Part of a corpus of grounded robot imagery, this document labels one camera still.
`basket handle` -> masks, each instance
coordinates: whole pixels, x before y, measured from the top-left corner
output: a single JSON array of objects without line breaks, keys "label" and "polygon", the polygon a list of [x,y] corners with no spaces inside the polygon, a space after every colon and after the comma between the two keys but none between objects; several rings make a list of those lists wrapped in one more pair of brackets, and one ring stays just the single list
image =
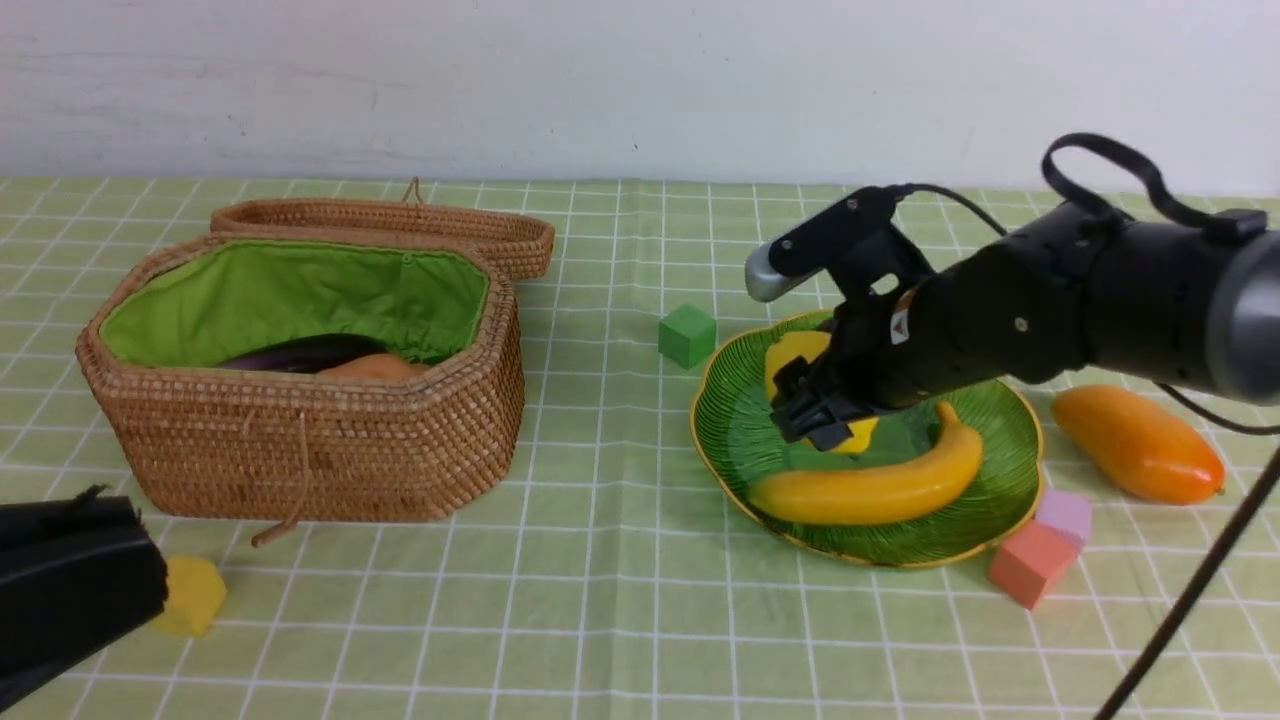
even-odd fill
[{"label": "basket handle", "polygon": [[284,520],[280,520],[279,523],[253,536],[253,539],[250,541],[253,547],[262,547],[269,542],[274,542],[284,537],[285,533],[293,530],[293,528],[298,527],[298,514],[302,512],[302,503],[307,498],[307,491],[311,489],[311,454],[307,451],[306,410],[298,413],[298,436],[302,446],[302,489],[298,491],[298,498],[293,503],[293,510],[289,511],[289,515]]},{"label": "basket handle", "polygon": [[417,176],[413,176],[413,179],[408,181],[408,187],[404,188],[404,196],[401,197],[401,202],[408,202],[410,192],[412,192],[417,197],[419,205],[426,205],[426,201],[422,200],[422,190],[420,187]]}]

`wooden block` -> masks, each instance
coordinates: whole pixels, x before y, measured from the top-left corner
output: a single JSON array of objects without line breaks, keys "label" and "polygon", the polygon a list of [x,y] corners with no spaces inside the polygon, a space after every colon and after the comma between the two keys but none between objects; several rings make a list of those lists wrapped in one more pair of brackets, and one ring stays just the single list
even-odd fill
[{"label": "wooden block", "polygon": [[1041,498],[1036,520],[1057,530],[1076,551],[1083,551],[1093,532],[1093,506],[1088,498],[1048,488]]},{"label": "wooden block", "polygon": [[202,557],[174,556],[165,561],[169,597],[155,625],[164,633],[202,638],[227,600],[227,583],[218,566]]},{"label": "wooden block", "polygon": [[1023,607],[1036,610],[1079,556],[1061,533],[1032,520],[1000,546],[987,578]]},{"label": "wooden block", "polygon": [[716,351],[716,318],[685,304],[658,323],[658,352],[689,370]]}]

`green checkered tablecloth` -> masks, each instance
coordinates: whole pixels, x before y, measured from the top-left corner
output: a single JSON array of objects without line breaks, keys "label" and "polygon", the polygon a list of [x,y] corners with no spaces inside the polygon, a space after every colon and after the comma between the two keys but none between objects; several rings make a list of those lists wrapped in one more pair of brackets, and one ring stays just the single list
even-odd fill
[{"label": "green checkered tablecloth", "polygon": [[[424,183],[431,202],[517,210],[559,228],[549,275],[520,286],[529,405],[509,479],[448,521],[306,524],[262,550],[248,538],[265,523],[156,511],[72,356],[90,314],[146,254],[205,232],[215,208],[398,200],[403,187],[0,179],[0,498],[106,483],[141,503],[166,553],[216,560],[230,593],[207,637],[140,629],[6,720],[1084,720],[1274,447],[1206,429],[1230,461],[1224,497],[1183,509],[1126,500],[1047,414],[1055,388],[1119,382],[1082,373],[1027,391],[1044,423],[1050,482],[1096,509],[1092,544],[1037,612],[986,582],[989,557],[904,573],[799,552],[737,512],[699,461],[687,413],[701,368],[663,360],[657,324],[691,302],[718,319],[723,342],[832,306],[824,278],[756,304],[742,263],[844,188]],[[1048,193],[969,195],[1007,225],[1056,204]],[[1230,202],[1280,213],[1274,200]],[[899,219],[940,266],[992,238],[931,196],[913,197]],[[1142,685],[1133,716],[1280,712],[1276,528],[1272,503]]]}]

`black strap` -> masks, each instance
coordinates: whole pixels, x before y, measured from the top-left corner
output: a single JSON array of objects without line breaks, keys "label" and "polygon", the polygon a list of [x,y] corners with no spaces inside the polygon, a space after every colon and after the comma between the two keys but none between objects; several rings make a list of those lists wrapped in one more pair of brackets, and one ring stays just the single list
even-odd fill
[{"label": "black strap", "polygon": [[1044,176],[1044,182],[1056,190],[1064,200],[1083,208],[1098,222],[1105,224],[1119,224],[1121,215],[1115,208],[1111,206],[1110,202],[1093,192],[1084,190],[1057,169],[1057,165],[1053,164],[1052,155],[1064,147],[1079,147],[1082,150],[1088,150],[1100,158],[1110,160],[1142,181],[1143,187],[1147,188],[1147,197],[1151,200],[1151,204],[1156,208],[1156,211],[1166,219],[1180,225],[1204,229],[1210,234],[1235,234],[1236,225],[1233,220],[1210,215],[1179,202],[1172,193],[1169,192],[1169,188],[1165,187],[1165,179],[1160,174],[1160,168],[1157,168],[1156,164],[1148,160],[1142,152],[1101,135],[1089,132],[1064,135],[1050,145],[1048,150],[1044,152],[1044,158],[1041,160],[1041,172]]}]

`green fabric lining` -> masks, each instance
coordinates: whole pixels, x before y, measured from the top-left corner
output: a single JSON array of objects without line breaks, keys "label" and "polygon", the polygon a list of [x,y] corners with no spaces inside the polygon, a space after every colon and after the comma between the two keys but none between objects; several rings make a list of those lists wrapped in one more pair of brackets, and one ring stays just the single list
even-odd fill
[{"label": "green fabric lining", "polygon": [[212,368],[324,333],[438,364],[474,342],[488,292],[486,274],[445,251],[236,241],[154,278],[100,336],[118,360],[146,366]]}]

